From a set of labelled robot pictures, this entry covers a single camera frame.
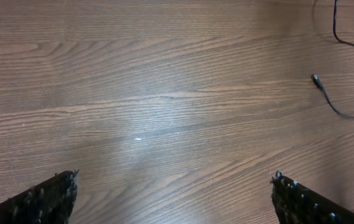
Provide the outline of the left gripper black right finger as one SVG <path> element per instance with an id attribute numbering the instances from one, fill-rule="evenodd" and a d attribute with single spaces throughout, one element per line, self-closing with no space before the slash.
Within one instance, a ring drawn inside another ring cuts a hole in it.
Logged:
<path id="1" fill-rule="evenodd" d="M 272 204 L 280 224 L 354 224 L 354 213 L 277 171 Z"/>

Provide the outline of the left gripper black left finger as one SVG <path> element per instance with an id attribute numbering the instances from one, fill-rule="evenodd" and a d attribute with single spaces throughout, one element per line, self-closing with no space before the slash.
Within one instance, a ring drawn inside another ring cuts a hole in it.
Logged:
<path id="1" fill-rule="evenodd" d="M 78 171 L 66 170 L 0 203 L 0 224 L 68 224 Z"/>

